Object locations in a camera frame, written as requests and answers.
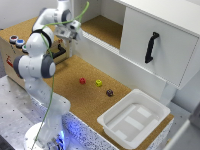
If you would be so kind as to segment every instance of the black handle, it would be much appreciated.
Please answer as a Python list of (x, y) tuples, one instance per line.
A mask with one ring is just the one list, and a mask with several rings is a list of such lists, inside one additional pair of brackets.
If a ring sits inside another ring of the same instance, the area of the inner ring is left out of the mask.
[(158, 37), (159, 37), (159, 34), (156, 33), (156, 32), (153, 32), (153, 36), (149, 40), (149, 45), (148, 45), (147, 53), (146, 53), (146, 56), (145, 56), (145, 63), (146, 64), (148, 64), (150, 61), (153, 60), (153, 57), (151, 57), (151, 53), (152, 53), (152, 50), (153, 50), (154, 40)]
[(60, 44), (58, 44), (58, 49), (59, 49), (59, 52), (53, 53), (53, 59), (59, 57), (60, 55), (66, 52), (66, 50)]

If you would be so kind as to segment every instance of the green cable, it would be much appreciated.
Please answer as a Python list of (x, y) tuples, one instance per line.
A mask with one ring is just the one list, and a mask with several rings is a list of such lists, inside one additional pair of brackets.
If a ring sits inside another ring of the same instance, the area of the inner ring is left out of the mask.
[[(82, 13), (81, 13), (79, 16), (77, 16), (76, 18), (74, 18), (73, 20), (65, 21), (65, 22), (60, 22), (60, 23), (50, 23), (50, 24), (46, 24), (42, 29), (44, 29), (46, 26), (49, 26), (49, 25), (57, 25), (57, 24), (70, 23), (70, 22), (72, 22), (72, 21), (74, 21), (74, 20), (76, 20), (76, 19), (79, 19), (79, 21), (81, 21), (83, 15), (84, 15), (85, 12), (87, 11), (88, 7), (89, 7), (89, 2), (87, 2), (86, 7), (85, 7), (85, 9), (82, 11)], [(45, 42), (45, 45), (46, 45), (47, 48), (48, 48), (48, 52), (50, 53), (51, 58), (53, 58), (52, 52), (51, 52), (51, 50), (50, 50), (50, 48), (49, 48), (49, 46), (48, 46), (48, 44), (47, 44), (47, 41), (45, 40), (44, 36), (42, 35), (42, 33), (41, 33), (41, 36), (42, 36), (43, 41)], [(52, 102), (52, 97), (53, 97), (53, 90), (54, 90), (54, 75), (53, 75), (52, 90), (51, 90), (51, 97), (50, 97), (49, 106), (48, 106), (47, 111), (46, 111), (46, 113), (45, 113), (45, 116), (44, 116), (44, 118), (43, 118), (43, 120), (42, 120), (42, 124), (40, 125), (39, 131), (38, 131), (38, 133), (37, 133), (37, 135), (36, 135), (36, 138), (35, 138), (35, 141), (34, 141), (34, 143), (33, 143), (33, 146), (32, 146), (32, 148), (31, 148), (31, 150), (33, 150), (33, 147), (35, 146), (35, 143), (36, 143), (37, 138), (38, 138), (38, 136), (39, 136), (39, 133), (40, 133), (40, 131), (41, 131), (42, 125), (43, 125), (43, 123), (44, 123), (44, 121), (45, 121), (45, 119), (46, 119), (46, 116), (47, 116), (48, 112), (49, 112), (49, 109), (50, 109), (50, 106), (51, 106), (51, 102)]]

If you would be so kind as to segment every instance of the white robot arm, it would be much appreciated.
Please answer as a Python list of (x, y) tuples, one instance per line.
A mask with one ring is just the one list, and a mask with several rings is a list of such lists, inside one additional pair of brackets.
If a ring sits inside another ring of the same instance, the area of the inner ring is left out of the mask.
[[(43, 81), (43, 78), (51, 78), (56, 70), (53, 59), (46, 54), (48, 47), (50, 48), (54, 41), (54, 33), (45, 25), (52, 23), (56, 25), (55, 35), (59, 38), (77, 40), (82, 34), (81, 23), (76, 20), (67, 22), (70, 20), (72, 20), (70, 0), (58, 0), (57, 9), (43, 9), (26, 43), (29, 55), (17, 57), (14, 61), (15, 72), (24, 79), (25, 89), (31, 99), (38, 101), (45, 107), (49, 106), (52, 90)], [(56, 147), (66, 149), (65, 146), (59, 144), (51, 147), (48, 143), (55, 143), (55, 139), (62, 132), (62, 115), (68, 113), (69, 109), (70, 102), (66, 98), (56, 93), (52, 94), (52, 104), (34, 146), (36, 149), (57, 150)], [(25, 150), (29, 149), (30, 145), (25, 145)]]

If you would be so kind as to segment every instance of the cabinet door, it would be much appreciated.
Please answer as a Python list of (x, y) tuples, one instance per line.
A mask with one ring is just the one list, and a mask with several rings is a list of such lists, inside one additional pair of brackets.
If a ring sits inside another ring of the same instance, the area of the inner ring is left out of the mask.
[[(153, 60), (146, 64), (145, 56), (153, 32), (159, 37), (154, 40)], [(191, 34), (127, 8), (120, 54), (179, 86), (197, 41), (198, 38)]]

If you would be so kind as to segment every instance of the power outlet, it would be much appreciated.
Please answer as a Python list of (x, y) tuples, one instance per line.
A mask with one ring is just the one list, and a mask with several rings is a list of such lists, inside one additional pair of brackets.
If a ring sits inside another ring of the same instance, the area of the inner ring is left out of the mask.
[(200, 103), (189, 118), (190, 122), (200, 128)]

